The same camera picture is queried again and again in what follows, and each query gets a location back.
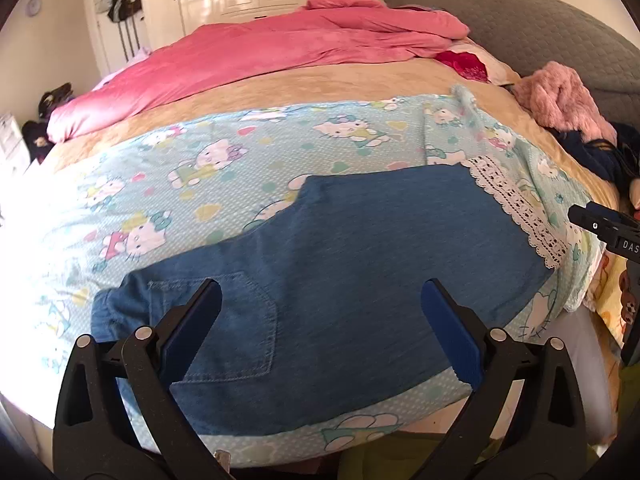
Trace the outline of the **grey quilted headboard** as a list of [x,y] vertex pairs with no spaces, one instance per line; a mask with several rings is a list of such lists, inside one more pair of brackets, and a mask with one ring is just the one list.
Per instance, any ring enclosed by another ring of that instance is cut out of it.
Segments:
[[639,49],[610,26],[561,0],[385,0],[454,14],[471,38],[522,76],[549,61],[578,71],[602,115],[639,125]]

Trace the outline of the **Hello Kitty blue bed sheet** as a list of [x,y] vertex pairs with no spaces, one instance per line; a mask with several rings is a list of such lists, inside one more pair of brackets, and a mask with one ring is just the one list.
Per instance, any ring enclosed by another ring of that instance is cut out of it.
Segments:
[[362,174],[424,165],[509,178],[565,244],[550,280],[509,330],[536,338],[576,309],[604,252],[567,211],[610,188],[565,154],[512,96],[482,98],[470,84],[384,101],[292,104],[213,114],[116,144],[53,174],[35,174],[46,193],[43,226],[32,212],[1,234],[1,295],[23,305],[1,321],[8,354],[26,330],[26,356],[1,360],[2,394],[47,425],[75,339],[90,326],[96,293],[165,257],[216,244],[290,206],[312,174]]

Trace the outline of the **round wall clock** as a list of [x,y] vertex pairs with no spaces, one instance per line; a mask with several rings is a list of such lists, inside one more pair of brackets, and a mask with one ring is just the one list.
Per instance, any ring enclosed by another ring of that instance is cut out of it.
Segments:
[[42,0],[28,0],[25,12],[29,18],[37,16],[42,9]]

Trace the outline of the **white drawer unit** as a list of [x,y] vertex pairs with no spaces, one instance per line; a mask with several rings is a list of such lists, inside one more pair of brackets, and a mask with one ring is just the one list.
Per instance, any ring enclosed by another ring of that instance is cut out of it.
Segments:
[[12,114],[0,118],[1,170],[7,174],[24,172],[30,165],[30,155],[21,128]]

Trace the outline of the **pink duvet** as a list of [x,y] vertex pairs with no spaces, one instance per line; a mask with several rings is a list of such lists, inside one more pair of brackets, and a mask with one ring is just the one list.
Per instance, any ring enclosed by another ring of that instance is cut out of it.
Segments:
[[469,32],[447,11],[390,8],[378,0],[307,0],[287,14],[203,25],[101,88],[56,108],[47,135],[62,143],[146,110],[280,70],[432,58]]

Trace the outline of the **pink fluffy garment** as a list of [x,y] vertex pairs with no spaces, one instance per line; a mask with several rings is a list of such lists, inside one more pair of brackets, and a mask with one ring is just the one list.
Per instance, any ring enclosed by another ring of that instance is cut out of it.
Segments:
[[615,128],[600,113],[590,91],[570,66],[550,61],[514,84],[512,93],[544,128],[578,131],[584,143],[605,140],[617,144]]

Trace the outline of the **olive green clothing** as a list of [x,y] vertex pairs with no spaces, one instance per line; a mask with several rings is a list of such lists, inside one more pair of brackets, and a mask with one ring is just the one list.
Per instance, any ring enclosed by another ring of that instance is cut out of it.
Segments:
[[[381,439],[349,448],[338,466],[340,479],[409,479],[442,443],[451,446],[446,461],[457,465],[461,453],[471,448],[470,437],[397,431]],[[585,430],[541,422],[525,427],[512,424],[502,439],[493,440],[472,470],[474,479],[550,479],[549,467],[566,467],[582,450],[584,466],[566,474],[580,478],[598,460],[586,442]]]

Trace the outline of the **beige bed blanket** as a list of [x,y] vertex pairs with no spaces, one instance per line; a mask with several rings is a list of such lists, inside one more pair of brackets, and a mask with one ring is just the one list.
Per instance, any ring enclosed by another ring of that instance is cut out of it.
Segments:
[[465,80],[451,68],[430,58],[387,64],[296,68],[226,84],[58,144],[44,161],[42,169],[60,170],[155,128],[213,113],[297,103],[377,101],[392,96],[445,94],[456,84],[463,84],[474,94],[479,108],[535,144],[568,176],[582,183],[595,202],[611,209],[620,206],[620,194],[615,185],[579,165],[551,133],[538,126],[518,105],[508,90]]

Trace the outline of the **bags hanging on door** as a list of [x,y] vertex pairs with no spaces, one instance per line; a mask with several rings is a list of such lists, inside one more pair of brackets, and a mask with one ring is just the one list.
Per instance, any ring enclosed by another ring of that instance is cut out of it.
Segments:
[[105,14],[112,23],[121,23],[142,11],[142,0],[96,0],[96,14]]

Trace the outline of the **red patterned pillow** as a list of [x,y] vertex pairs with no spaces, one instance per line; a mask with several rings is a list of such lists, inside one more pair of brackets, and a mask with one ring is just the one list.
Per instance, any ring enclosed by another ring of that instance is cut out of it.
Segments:
[[466,80],[488,82],[488,71],[485,64],[470,52],[439,52],[434,59],[450,68]]

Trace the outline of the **blue denim pants lace hem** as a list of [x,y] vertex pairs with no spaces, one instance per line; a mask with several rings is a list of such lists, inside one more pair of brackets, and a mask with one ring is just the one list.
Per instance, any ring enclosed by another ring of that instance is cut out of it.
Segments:
[[550,276],[463,166],[311,177],[256,228],[99,292],[91,331],[108,341],[156,324],[213,278],[219,318],[172,394],[199,434],[268,436],[442,372],[446,356],[420,308],[430,278],[485,323],[506,325]]

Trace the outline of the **dark navy garment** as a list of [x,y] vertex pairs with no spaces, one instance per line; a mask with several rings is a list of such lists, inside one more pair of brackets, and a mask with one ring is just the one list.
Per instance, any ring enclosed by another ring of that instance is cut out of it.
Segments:
[[604,139],[584,142],[580,131],[550,129],[550,132],[564,151],[602,180],[614,183],[618,192],[624,194],[639,177],[639,133],[620,122],[613,122],[613,127],[616,145]]

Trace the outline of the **black bag on floor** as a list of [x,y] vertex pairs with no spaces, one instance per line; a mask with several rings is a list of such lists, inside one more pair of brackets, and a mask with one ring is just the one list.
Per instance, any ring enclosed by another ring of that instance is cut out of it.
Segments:
[[30,160],[41,164],[54,147],[49,140],[47,126],[52,113],[74,98],[73,87],[66,82],[53,90],[44,92],[38,104],[38,118],[28,120],[22,127],[22,136],[29,151]]

